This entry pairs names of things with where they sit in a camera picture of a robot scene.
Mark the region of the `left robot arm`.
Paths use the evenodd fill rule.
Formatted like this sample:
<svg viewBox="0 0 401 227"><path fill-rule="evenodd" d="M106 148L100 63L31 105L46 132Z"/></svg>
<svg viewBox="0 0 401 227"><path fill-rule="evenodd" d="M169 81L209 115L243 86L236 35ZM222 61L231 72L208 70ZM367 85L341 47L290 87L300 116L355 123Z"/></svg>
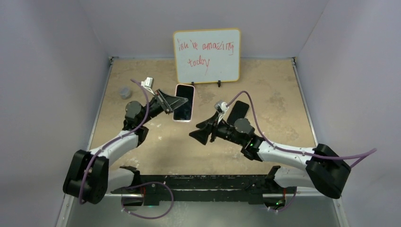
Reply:
<svg viewBox="0 0 401 227"><path fill-rule="evenodd" d="M62 188L65 194L78 198L80 204L97 204L106 193L119 188L128 193L140 190L141 180L137 177L136 168L121 167L110 173L109 167L145 141L148 135L145 123L160 113L173 113L188 99L168 95L158 89L153 98L146 101L145 105L138 101L126 105L123 128L115 138L90 151L75 152Z"/></svg>

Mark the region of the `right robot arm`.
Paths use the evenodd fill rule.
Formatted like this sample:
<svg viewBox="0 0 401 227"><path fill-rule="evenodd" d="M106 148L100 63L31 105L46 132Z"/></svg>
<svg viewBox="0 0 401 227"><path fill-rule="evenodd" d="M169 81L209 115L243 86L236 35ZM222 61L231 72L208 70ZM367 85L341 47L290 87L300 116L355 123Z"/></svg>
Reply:
<svg viewBox="0 0 401 227"><path fill-rule="evenodd" d="M246 118L229 124L220 121L216 113L196 127L197 130L190 132L189 136L203 145L221 138L240 145L241 153L249 160L277 163L265 180L270 192L288 187L309 187L329 198L338 199L351 172L350 166L327 145L297 148L267 142L255 134L254 127Z"/></svg>

